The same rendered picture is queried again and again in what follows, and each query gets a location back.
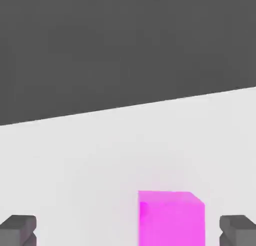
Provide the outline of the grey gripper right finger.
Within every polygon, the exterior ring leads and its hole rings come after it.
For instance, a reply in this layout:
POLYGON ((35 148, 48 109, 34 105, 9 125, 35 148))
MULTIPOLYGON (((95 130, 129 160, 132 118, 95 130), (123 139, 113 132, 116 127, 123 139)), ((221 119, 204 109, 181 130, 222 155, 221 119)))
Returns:
POLYGON ((222 215, 219 246, 256 246, 256 224, 245 215, 222 215))

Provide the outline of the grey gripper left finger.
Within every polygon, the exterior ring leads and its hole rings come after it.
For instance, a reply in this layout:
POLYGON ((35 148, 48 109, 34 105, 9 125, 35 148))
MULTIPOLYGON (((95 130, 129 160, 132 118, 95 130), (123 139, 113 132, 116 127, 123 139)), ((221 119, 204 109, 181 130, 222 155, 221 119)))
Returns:
POLYGON ((0 246, 37 246, 34 215, 11 215, 0 224, 0 246))

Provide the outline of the large magenta box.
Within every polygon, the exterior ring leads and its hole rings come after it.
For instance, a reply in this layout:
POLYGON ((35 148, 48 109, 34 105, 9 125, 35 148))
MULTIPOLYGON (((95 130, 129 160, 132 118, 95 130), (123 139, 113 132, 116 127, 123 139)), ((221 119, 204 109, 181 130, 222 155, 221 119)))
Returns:
POLYGON ((191 192, 139 191, 138 246, 206 246, 205 204, 191 192))

